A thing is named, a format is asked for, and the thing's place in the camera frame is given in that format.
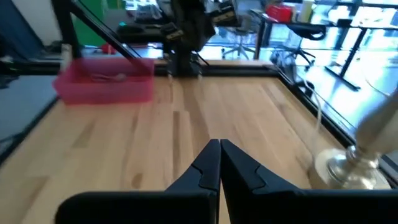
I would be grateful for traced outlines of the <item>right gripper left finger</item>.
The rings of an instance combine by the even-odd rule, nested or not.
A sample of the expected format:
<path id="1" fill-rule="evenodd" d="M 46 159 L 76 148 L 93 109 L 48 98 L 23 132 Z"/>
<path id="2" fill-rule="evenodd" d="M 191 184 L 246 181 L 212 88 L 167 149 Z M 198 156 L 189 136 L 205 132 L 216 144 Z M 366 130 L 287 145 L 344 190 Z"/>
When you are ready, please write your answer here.
<path id="1" fill-rule="evenodd" d="M 212 139 L 163 191 L 83 192 L 64 200 L 55 224 L 217 224 L 221 144 Z"/>

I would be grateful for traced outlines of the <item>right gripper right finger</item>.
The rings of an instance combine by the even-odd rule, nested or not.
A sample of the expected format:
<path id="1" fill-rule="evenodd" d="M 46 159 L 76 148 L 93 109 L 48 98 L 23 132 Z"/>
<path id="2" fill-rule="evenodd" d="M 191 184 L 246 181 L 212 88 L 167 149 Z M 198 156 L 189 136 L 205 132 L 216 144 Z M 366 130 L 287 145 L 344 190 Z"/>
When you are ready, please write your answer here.
<path id="1" fill-rule="evenodd" d="M 231 224 L 398 224 L 398 190 L 300 189 L 231 141 L 220 144 Z"/>

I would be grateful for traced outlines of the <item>pink plastic bin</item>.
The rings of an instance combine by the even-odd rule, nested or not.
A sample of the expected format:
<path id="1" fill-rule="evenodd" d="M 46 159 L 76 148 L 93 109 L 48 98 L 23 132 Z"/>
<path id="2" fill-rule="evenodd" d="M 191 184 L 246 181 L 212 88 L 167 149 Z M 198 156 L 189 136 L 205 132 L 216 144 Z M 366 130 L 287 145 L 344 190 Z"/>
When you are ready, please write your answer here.
<path id="1" fill-rule="evenodd" d="M 155 60 L 79 58 L 58 74 L 53 87 L 68 105 L 141 103 L 152 99 Z"/>

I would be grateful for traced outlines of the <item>silver table lamp white shade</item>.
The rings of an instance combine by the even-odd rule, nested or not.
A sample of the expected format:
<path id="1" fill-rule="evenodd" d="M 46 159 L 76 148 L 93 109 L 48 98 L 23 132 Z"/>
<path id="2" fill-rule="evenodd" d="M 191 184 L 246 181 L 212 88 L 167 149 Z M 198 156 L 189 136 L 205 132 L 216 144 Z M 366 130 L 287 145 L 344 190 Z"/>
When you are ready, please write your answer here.
<path id="1" fill-rule="evenodd" d="M 360 122 L 355 140 L 345 150 L 324 149 L 315 156 L 308 172 L 313 189 L 391 188 L 378 168 L 381 156 L 398 149 L 398 88 Z"/>

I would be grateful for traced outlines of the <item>grey office chair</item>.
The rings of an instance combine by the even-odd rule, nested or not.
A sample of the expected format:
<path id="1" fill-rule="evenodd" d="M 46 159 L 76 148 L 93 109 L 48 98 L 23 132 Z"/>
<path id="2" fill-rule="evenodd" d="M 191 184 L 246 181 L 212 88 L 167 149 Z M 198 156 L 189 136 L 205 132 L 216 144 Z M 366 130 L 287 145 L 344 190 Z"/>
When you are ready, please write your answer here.
<path id="1" fill-rule="evenodd" d="M 247 41 L 254 35 L 257 35 L 259 30 L 259 21 L 249 11 L 244 14 L 238 15 L 238 26 L 236 27 L 219 27 L 218 34 L 220 37 L 227 38 L 236 44 L 235 47 L 226 50 L 224 47 L 221 49 L 221 58 L 225 59 L 227 55 L 237 53 L 238 58 L 242 55 L 248 59 L 247 52 L 254 53 L 255 50 L 247 46 Z"/>

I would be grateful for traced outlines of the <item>small red object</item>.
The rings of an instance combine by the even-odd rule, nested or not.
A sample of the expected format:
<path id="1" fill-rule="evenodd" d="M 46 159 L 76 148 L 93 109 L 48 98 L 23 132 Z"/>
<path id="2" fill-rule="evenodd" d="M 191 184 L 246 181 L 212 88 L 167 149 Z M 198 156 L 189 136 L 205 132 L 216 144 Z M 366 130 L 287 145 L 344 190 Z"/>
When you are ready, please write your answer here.
<path id="1" fill-rule="evenodd" d="M 105 43 L 100 47 L 102 53 L 108 54 L 108 55 L 115 55 L 116 54 L 116 49 L 110 45 L 109 43 Z"/>

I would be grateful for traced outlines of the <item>black office chair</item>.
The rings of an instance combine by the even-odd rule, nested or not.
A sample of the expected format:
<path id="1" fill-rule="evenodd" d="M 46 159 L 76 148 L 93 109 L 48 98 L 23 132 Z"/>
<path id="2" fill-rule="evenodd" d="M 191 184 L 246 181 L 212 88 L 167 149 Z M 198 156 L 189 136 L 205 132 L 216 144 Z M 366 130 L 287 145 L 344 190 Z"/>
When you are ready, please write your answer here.
<path id="1" fill-rule="evenodd" d="M 292 32 L 294 32 L 296 35 L 301 37 L 302 39 L 309 39 L 309 40 L 323 40 L 326 36 L 326 26 L 325 25 L 303 25 L 303 24 L 290 24 L 287 26 Z M 290 51 L 289 56 L 297 56 L 300 55 L 302 56 L 307 62 L 309 68 L 315 63 L 315 60 L 309 60 L 308 55 L 315 58 L 314 55 L 302 50 L 301 47 L 296 47 L 296 48 L 288 48 L 286 47 L 288 51 Z"/>

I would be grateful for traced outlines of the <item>black legged table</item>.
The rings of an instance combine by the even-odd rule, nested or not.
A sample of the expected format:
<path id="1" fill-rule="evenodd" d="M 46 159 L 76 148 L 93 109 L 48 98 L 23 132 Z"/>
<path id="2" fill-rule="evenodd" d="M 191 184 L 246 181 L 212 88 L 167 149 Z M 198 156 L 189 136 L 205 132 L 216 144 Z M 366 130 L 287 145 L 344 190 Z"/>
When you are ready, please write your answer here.
<path id="1" fill-rule="evenodd" d="M 294 21 L 293 18 L 290 22 L 276 22 L 271 20 L 265 12 L 262 12 L 257 9 L 251 9 L 249 11 L 251 14 L 255 15 L 256 17 L 260 18 L 261 24 L 258 32 L 258 40 L 256 43 L 256 50 L 258 51 L 261 47 L 261 41 L 262 39 L 268 40 L 271 34 L 272 26 L 274 24 L 283 24 L 283 25 L 296 25 L 296 24 L 303 24 L 303 25 L 325 25 L 326 28 L 328 27 L 336 27 L 338 29 L 342 29 L 343 31 L 347 31 L 349 29 L 359 29 L 361 32 L 358 35 L 358 38 L 356 39 L 354 45 L 352 46 L 350 53 L 348 55 L 348 58 L 346 59 L 345 63 L 340 67 L 339 70 L 337 70 L 337 66 L 326 66 L 325 68 L 334 76 L 338 77 L 345 85 L 347 85 L 349 88 L 351 88 L 354 91 L 358 91 L 360 89 L 359 86 L 354 85 L 353 83 L 349 82 L 348 80 L 345 79 L 345 74 L 351 64 L 351 62 L 354 59 L 355 54 L 357 53 L 361 42 L 364 39 L 365 34 L 367 33 L 368 30 L 393 30 L 393 31 L 398 31 L 398 26 L 395 25 L 390 25 L 390 24 L 383 24 L 381 22 L 360 22 L 360 21 L 351 21 L 350 23 L 347 24 L 340 24 L 338 22 L 331 22 L 328 20 L 326 17 L 322 17 L 320 15 L 312 15 L 311 16 L 311 21 L 309 22 L 297 22 Z"/>

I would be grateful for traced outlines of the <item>red box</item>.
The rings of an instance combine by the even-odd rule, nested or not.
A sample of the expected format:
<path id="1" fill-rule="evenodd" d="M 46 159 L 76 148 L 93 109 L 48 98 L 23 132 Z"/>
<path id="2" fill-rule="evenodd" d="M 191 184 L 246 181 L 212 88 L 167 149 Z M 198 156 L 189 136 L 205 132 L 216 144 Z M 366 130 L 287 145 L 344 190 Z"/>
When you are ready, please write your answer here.
<path id="1" fill-rule="evenodd" d="M 293 7 L 283 4 L 270 5 L 266 8 L 267 16 L 276 22 L 290 22 L 293 15 Z"/>

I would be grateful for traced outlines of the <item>green panel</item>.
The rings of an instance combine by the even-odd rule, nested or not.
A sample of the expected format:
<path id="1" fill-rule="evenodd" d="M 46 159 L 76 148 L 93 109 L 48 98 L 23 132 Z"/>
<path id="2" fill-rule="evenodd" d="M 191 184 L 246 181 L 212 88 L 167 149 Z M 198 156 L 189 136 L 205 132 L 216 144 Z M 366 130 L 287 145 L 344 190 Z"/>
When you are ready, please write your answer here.
<path id="1" fill-rule="evenodd" d="M 121 9 L 125 10 L 125 2 L 124 0 L 79 0 L 78 5 L 83 8 L 85 12 L 88 12 L 87 9 L 84 9 L 85 5 L 95 16 L 98 18 L 94 18 L 93 15 L 90 17 L 96 22 L 105 22 L 105 16 L 111 13 L 112 10 Z M 104 44 L 104 40 L 95 34 L 87 25 L 85 25 L 79 18 L 74 15 L 73 25 L 75 28 L 76 36 L 81 45 L 90 45 L 90 46 L 100 46 Z"/>

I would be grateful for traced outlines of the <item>white bottle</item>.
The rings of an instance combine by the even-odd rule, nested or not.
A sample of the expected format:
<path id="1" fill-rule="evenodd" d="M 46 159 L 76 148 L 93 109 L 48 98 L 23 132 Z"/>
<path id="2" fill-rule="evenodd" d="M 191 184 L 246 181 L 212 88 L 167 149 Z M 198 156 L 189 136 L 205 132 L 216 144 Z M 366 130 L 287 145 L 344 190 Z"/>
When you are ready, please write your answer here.
<path id="1" fill-rule="evenodd" d="M 312 7 L 315 0 L 302 0 L 302 5 L 300 8 L 300 13 L 298 15 L 299 22 L 309 22 L 312 16 Z"/>

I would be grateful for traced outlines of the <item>black table edge frame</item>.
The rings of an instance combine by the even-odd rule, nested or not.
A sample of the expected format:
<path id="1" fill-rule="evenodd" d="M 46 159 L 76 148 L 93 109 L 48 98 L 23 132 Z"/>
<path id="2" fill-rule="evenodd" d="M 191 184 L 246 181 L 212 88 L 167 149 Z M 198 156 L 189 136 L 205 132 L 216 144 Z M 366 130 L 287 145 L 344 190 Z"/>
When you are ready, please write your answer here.
<path id="1" fill-rule="evenodd" d="M 293 82 L 289 77 L 278 72 L 272 65 L 210 65 L 205 68 L 204 76 L 206 77 L 273 77 L 278 78 L 289 91 L 311 112 L 314 116 L 317 115 L 319 106 L 310 98 L 310 91 L 312 89 L 307 87 L 305 91 L 299 90 L 300 85 Z M 41 119 L 55 106 L 59 100 L 58 96 L 54 96 L 30 123 L 20 132 L 7 137 L 5 140 L 11 143 L 8 147 L 0 147 L 0 166 L 6 159 L 16 150 L 27 135 L 38 125 Z M 332 133 L 344 147 L 354 145 L 354 138 L 343 129 L 339 124 L 343 118 L 338 118 L 331 114 L 326 109 L 322 109 L 321 124 Z M 398 189 L 398 168 L 394 168 L 389 163 L 387 156 L 382 156 L 380 159 L 381 165 L 379 170 L 382 176 L 386 178 L 390 187 Z"/>

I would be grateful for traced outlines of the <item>black rig frame post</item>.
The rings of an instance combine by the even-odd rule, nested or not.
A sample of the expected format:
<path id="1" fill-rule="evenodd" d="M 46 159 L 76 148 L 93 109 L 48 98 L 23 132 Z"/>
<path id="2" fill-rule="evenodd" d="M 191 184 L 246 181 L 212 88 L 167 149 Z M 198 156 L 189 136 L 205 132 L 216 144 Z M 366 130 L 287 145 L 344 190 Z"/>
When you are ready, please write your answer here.
<path id="1" fill-rule="evenodd" d="M 81 20 L 82 23 L 88 26 L 124 58 L 128 60 L 142 58 L 132 47 L 126 48 L 123 46 L 121 38 L 117 33 L 108 27 L 81 0 L 50 0 L 50 2 L 52 3 L 52 9 L 60 28 L 62 41 L 64 44 L 71 46 L 73 59 L 83 58 L 83 55 L 75 26 L 73 25 L 72 15 Z"/>

